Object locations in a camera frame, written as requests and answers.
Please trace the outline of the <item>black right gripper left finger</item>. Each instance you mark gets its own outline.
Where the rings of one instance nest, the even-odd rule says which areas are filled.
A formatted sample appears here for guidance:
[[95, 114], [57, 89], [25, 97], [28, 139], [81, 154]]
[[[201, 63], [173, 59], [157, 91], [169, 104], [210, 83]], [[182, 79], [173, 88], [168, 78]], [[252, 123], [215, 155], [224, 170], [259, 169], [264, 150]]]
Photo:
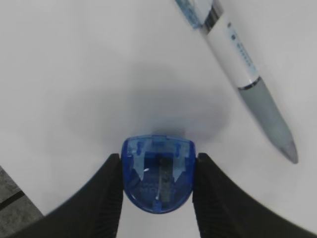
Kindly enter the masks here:
[[111, 154], [71, 198], [12, 237], [115, 238], [122, 203], [122, 162], [118, 154]]

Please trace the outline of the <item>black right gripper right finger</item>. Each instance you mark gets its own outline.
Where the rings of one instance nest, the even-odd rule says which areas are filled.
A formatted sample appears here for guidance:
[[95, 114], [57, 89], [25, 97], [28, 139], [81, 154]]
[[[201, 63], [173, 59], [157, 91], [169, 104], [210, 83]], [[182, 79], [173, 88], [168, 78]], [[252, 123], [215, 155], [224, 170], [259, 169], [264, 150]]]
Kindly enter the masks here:
[[193, 205], [202, 238], [315, 238], [236, 185], [206, 153], [195, 165]]

